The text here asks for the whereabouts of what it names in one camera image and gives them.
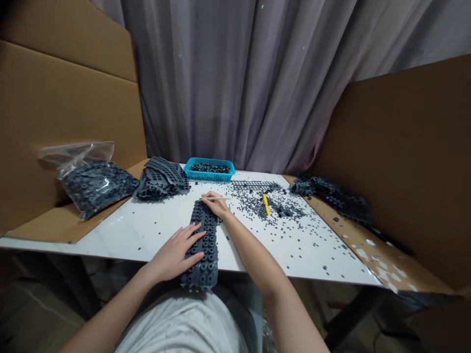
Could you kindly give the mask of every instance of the white tabletop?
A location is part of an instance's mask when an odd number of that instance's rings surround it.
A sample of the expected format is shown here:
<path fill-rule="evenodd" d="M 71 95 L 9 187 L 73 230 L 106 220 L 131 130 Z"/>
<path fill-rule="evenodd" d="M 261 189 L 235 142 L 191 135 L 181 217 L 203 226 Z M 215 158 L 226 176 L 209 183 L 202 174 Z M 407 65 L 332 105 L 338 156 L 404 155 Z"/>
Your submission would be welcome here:
<path fill-rule="evenodd" d="M 289 186 L 283 176 L 266 173 L 237 171 L 232 180 L 270 181 L 284 188 Z M 236 195 L 228 201 L 231 211 L 265 245 L 288 276 L 382 286 L 302 197 L 289 192 L 269 193 L 268 197 L 277 204 L 291 205 L 305 215 L 297 220 L 280 218 L 272 210 L 263 219 L 243 210 L 250 199 L 260 199 L 256 190 L 235 192 L 230 183 L 208 181 L 198 181 L 196 185 L 191 180 L 190 185 L 187 195 L 163 202 L 141 203 L 130 199 L 75 244 L 3 237 L 0 247 L 149 261 L 180 226 L 188 225 L 194 202 L 201 194 L 214 190 L 225 196 Z M 216 237 L 219 269 L 245 271 L 224 224 L 217 227 Z"/>

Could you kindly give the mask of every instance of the white shirt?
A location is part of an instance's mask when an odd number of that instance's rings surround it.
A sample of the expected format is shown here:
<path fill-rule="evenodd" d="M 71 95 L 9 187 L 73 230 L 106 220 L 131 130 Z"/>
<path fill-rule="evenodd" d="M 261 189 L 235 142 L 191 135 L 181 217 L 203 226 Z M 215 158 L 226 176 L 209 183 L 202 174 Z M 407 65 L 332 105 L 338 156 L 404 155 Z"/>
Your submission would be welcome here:
<path fill-rule="evenodd" d="M 128 328 L 116 352 L 248 352 L 231 313 L 212 292 L 165 297 Z"/>

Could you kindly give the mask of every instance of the yellow pencil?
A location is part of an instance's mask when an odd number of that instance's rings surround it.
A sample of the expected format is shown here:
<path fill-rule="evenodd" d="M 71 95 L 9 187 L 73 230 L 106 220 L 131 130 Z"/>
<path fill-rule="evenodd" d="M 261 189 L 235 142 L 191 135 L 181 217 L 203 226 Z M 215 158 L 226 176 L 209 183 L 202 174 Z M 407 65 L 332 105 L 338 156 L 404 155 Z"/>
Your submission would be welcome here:
<path fill-rule="evenodd" d="M 265 201 L 265 208 L 267 215 L 270 215 L 270 208 L 268 207 L 268 201 L 266 199 L 266 194 L 263 194 L 263 201 Z"/>

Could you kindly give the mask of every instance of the plastic tray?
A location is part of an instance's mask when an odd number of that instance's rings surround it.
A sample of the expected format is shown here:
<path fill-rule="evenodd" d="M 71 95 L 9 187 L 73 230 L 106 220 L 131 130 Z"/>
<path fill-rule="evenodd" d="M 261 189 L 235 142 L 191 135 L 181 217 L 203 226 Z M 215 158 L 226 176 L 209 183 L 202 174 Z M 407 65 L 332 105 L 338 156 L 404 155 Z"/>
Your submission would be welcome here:
<path fill-rule="evenodd" d="M 223 174 L 223 173 L 210 173 L 210 172 L 197 172 L 191 171 L 190 167 L 193 164 L 198 163 L 209 163 L 211 165 L 219 165 L 229 167 L 230 173 Z M 236 169 L 234 168 L 234 164 L 231 161 L 224 160 L 224 159 L 211 159 L 211 158 L 190 158 L 185 165 L 184 168 L 185 172 L 188 174 L 188 178 L 192 180 L 211 180 L 211 181 L 223 181 L 229 182 L 233 175 L 236 175 Z"/>

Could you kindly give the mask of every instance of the gray curtain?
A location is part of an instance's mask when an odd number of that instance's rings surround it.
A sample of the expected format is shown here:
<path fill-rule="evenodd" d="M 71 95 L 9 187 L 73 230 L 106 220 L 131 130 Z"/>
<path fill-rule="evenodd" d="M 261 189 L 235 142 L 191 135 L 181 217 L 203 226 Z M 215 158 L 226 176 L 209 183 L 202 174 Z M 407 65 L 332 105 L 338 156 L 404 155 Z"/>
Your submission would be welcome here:
<path fill-rule="evenodd" d="M 135 40 L 148 154 L 183 163 L 298 173 L 348 82 L 471 51 L 468 0 L 92 2 Z"/>

